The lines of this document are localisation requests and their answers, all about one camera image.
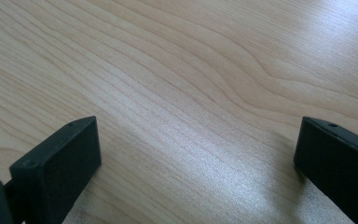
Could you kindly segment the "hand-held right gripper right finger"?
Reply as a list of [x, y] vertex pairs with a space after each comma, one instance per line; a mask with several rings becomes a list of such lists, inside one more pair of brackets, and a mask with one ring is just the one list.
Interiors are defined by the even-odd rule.
[[358, 134], [322, 119], [302, 119], [294, 164], [358, 224]]

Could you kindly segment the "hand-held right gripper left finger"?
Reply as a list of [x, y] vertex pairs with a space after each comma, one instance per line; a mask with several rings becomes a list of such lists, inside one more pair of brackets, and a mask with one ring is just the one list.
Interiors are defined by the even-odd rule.
[[15, 222], [62, 224], [101, 164], [94, 116], [62, 126], [9, 167]]

